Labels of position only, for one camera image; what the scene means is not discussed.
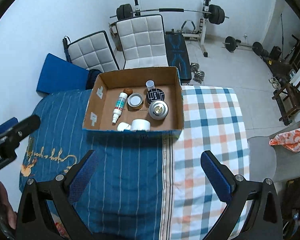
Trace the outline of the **person's left hand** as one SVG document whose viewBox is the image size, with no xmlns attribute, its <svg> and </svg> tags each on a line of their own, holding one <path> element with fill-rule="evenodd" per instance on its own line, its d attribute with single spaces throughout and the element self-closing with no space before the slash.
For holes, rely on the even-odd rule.
<svg viewBox="0 0 300 240">
<path fill-rule="evenodd" d="M 2 204 L 6 207 L 7 220 L 12 229 L 16 228 L 17 223 L 17 214 L 14 212 L 9 200 L 6 188 L 3 183 L 0 181 L 0 199 Z"/>
</svg>

